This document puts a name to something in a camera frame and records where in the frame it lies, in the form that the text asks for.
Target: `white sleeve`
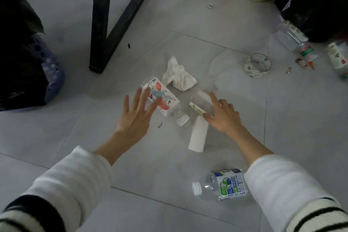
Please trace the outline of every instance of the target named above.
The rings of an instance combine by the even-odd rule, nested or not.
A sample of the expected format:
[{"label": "white sleeve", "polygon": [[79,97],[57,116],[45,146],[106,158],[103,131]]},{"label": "white sleeve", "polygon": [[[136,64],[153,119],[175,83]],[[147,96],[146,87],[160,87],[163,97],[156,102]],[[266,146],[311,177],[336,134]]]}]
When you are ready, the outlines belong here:
[{"label": "white sleeve", "polygon": [[284,231],[308,203],[334,199],[300,165],[275,154],[256,160],[244,177],[274,231]]},{"label": "white sleeve", "polygon": [[54,165],[24,194],[37,195],[56,208],[66,232],[81,226],[113,183],[110,163],[80,146]]}]

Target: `sweater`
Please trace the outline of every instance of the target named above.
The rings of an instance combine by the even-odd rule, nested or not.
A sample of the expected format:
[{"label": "sweater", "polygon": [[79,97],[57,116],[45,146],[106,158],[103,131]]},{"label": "sweater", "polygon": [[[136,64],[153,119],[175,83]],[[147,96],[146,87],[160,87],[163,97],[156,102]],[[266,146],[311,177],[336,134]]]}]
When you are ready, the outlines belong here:
[{"label": "sweater", "polygon": [[[250,166],[245,180],[276,232],[348,232],[348,214],[298,164],[267,155]],[[5,208],[0,232],[74,232],[112,183],[109,162],[76,147]]]}]

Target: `finger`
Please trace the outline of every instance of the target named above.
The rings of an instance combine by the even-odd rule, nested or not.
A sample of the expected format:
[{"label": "finger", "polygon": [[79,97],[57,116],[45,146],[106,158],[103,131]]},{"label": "finger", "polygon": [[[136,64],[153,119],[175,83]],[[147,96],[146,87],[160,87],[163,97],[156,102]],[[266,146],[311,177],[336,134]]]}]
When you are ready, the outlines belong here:
[{"label": "finger", "polygon": [[220,103],[219,103],[218,99],[216,98],[215,94],[213,92],[211,92],[209,95],[210,95],[210,98],[213,102],[214,107],[215,108],[220,107]]},{"label": "finger", "polygon": [[212,118],[212,116],[211,115],[209,115],[208,113],[204,113],[203,114],[203,117],[205,118],[205,120],[209,123],[209,124],[211,124],[212,122],[213,122],[213,118]]},{"label": "finger", "polygon": [[229,108],[232,109],[232,111],[235,111],[235,107],[231,103],[229,103],[228,106],[229,106]]},{"label": "finger", "polygon": [[150,87],[146,88],[143,94],[140,97],[139,104],[138,104],[138,110],[144,110],[146,101],[148,100],[149,94],[150,94]]},{"label": "finger", "polygon": [[226,99],[220,99],[219,103],[221,104],[221,106],[223,107],[228,107],[228,102]]},{"label": "finger", "polygon": [[125,96],[125,101],[123,102],[123,112],[124,113],[129,112],[129,95]]},{"label": "finger", "polygon": [[141,88],[138,88],[136,90],[136,93],[135,93],[135,96],[134,96],[134,99],[133,99],[133,110],[136,110],[138,108],[138,104],[139,104],[139,99],[140,99],[140,96],[141,96]]},{"label": "finger", "polygon": [[162,101],[162,98],[161,97],[157,97],[156,100],[146,110],[146,116],[150,116],[151,117],[161,101]]}]

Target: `tile floor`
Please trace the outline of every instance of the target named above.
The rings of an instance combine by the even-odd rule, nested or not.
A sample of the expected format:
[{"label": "tile floor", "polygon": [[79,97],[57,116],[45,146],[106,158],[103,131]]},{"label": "tile floor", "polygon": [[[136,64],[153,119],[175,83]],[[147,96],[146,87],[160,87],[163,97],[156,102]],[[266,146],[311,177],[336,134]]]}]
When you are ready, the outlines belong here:
[{"label": "tile floor", "polygon": [[[67,83],[42,109],[0,113],[0,190],[7,195],[2,207],[75,146],[93,149],[105,141],[124,95],[134,94],[149,76],[160,78],[174,55],[198,79],[197,87],[233,102],[256,138],[303,165],[347,209],[347,85],[324,56],[316,60],[316,71],[295,65],[272,36],[279,23],[272,2],[145,0],[105,72],[96,75],[88,70],[93,0],[28,1],[66,69]],[[111,0],[109,26],[128,1]],[[258,80],[242,68],[255,52],[273,64]],[[191,94],[173,93],[183,102]],[[191,182],[207,171],[246,170],[246,164],[236,145],[211,128],[205,151],[189,151],[194,113],[187,112],[191,119],[181,129],[155,112],[147,136],[116,162],[114,188],[81,230],[272,231],[251,196],[225,202],[193,196]]]}]

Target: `hand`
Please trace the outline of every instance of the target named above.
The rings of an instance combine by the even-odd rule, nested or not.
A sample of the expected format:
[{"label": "hand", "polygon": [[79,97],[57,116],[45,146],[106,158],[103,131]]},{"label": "hand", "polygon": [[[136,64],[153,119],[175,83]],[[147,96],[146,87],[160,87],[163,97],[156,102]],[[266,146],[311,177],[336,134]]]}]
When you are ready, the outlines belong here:
[{"label": "hand", "polygon": [[137,89],[131,110],[129,110],[129,96],[125,96],[123,114],[117,125],[116,132],[105,144],[94,152],[105,157],[111,165],[146,135],[151,116],[158,104],[162,101],[162,98],[158,97],[145,110],[150,88],[146,88],[143,94],[141,94],[141,91],[141,88]]},{"label": "hand", "polygon": [[214,105],[214,118],[208,113],[203,114],[206,121],[220,132],[233,137],[237,132],[245,129],[241,123],[239,113],[234,110],[233,105],[224,99],[218,100],[214,93],[210,93]]}]

